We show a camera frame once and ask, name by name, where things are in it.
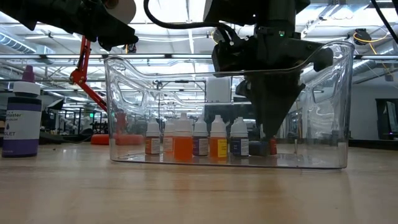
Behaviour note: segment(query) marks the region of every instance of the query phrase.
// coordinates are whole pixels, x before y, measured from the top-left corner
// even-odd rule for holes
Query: dropper bottle
[[[163,151],[173,153],[174,150],[174,123],[170,119],[167,121],[163,135]]]
[[[226,140],[226,127],[220,115],[211,124],[210,132],[210,157],[226,158],[228,145]]]
[[[174,159],[183,162],[191,161],[193,154],[191,121],[186,113],[181,113],[181,118],[174,124]]]
[[[3,157],[36,156],[39,148],[42,101],[33,67],[27,65],[20,82],[14,82],[15,96],[8,98]]]
[[[193,130],[193,155],[194,156],[207,156],[209,154],[209,139],[207,132],[207,124],[200,116],[195,123]]]
[[[230,137],[231,137],[231,134],[233,133],[233,132],[235,132],[235,127],[236,127],[236,121],[237,121],[238,119],[236,118],[235,120],[234,120],[234,123],[231,125],[231,130],[230,130]],[[231,141],[229,141],[229,152],[230,153],[232,153],[232,145],[231,145]]]
[[[155,118],[148,123],[147,134],[145,138],[145,154],[160,154],[160,131],[159,124]]]
[[[243,117],[238,117],[231,130],[231,151],[234,156],[249,155],[249,135],[248,127],[243,121]]]

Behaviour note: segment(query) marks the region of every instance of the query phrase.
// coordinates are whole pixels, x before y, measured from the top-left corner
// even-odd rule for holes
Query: clear plastic bin
[[[315,72],[312,63],[306,63],[286,70],[250,71],[229,73],[196,73],[148,75],[137,71],[128,61],[120,57],[110,57],[105,61],[106,88],[108,98],[108,120],[110,156],[114,161],[145,162],[156,164],[187,164],[198,166],[244,166],[304,169],[342,169],[347,166],[349,109],[351,98],[351,78],[353,65],[353,45],[347,42],[331,42],[324,48],[332,49],[333,65]],[[310,58],[317,57],[315,52]],[[145,135],[147,123],[178,117],[179,108],[191,108],[192,117],[204,115],[210,126],[214,111],[227,111],[224,122],[232,122],[235,117],[231,111],[247,112],[245,119],[252,145],[260,140],[260,127],[250,117],[250,109],[242,109],[250,102],[225,101],[210,103],[206,101],[181,100],[179,93],[163,91],[159,81],[206,80],[208,77],[243,75],[284,75],[302,71],[300,81],[305,84],[296,102],[292,105],[278,133],[276,134],[277,154],[270,156],[234,157],[228,154],[221,161],[209,157],[192,156],[192,160],[178,162],[172,154],[145,154]],[[260,144],[267,150],[269,142]]]

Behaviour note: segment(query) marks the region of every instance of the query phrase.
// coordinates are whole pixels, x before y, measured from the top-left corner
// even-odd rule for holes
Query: wall
[[[398,89],[390,86],[353,85],[349,129],[354,139],[378,140],[376,99],[398,98]]]
[[[10,96],[14,96],[13,93],[0,93],[0,110],[7,109],[7,101]],[[49,95],[42,95],[39,96],[39,99],[42,100],[42,109],[44,109],[49,104],[53,103],[55,100],[59,100],[59,97],[49,96]]]

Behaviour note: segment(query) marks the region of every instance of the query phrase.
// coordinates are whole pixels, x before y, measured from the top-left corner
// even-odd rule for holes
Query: ceiling light
[[[165,58],[164,54],[126,54],[120,55],[123,58]]]
[[[41,86],[41,87],[47,87],[46,85],[43,85],[43,84],[38,83],[38,82],[36,82],[36,84],[38,84],[38,85]]]
[[[82,105],[63,105],[63,108],[83,108]]]
[[[78,96],[69,96],[69,99],[76,100],[76,101],[89,101],[89,99],[78,97]]]
[[[62,36],[62,35],[53,35],[51,37],[63,39],[63,40],[80,40],[80,39],[76,39],[76,37],[67,37],[67,36]]]
[[[64,97],[63,95],[61,95],[61,94],[59,94],[59,93],[53,93],[53,92],[49,92],[51,95],[54,95],[54,96],[59,96],[59,97]]]
[[[80,58],[80,55],[46,55],[48,59],[74,59],[74,58]],[[102,58],[102,55],[90,55],[90,59],[98,59]]]
[[[398,55],[364,55],[361,59],[373,59],[373,60],[380,60],[380,59],[398,59]]]
[[[29,37],[25,37],[25,39],[27,40],[35,40],[35,39],[44,39],[47,38],[48,36],[46,35],[35,35],[35,36],[29,36]]]
[[[79,35],[77,35],[76,33],[72,34],[77,40],[81,41],[81,38],[79,37]]]
[[[93,89],[93,91],[99,92],[99,91],[106,91],[106,90],[104,90],[104,89]]]
[[[59,89],[59,90],[43,90],[43,91],[47,91],[47,92],[58,92],[58,91],[75,91],[75,90],[71,90],[71,89]]]
[[[211,58],[211,55],[207,55],[207,54],[178,54],[178,55],[172,55],[172,58],[190,58],[190,59]]]

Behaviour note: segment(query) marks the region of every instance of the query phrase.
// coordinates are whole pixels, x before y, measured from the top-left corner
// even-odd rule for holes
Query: wooden table
[[[398,152],[342,172],[118,163],[106,146],[0,160],[0,223],[398,223]]]

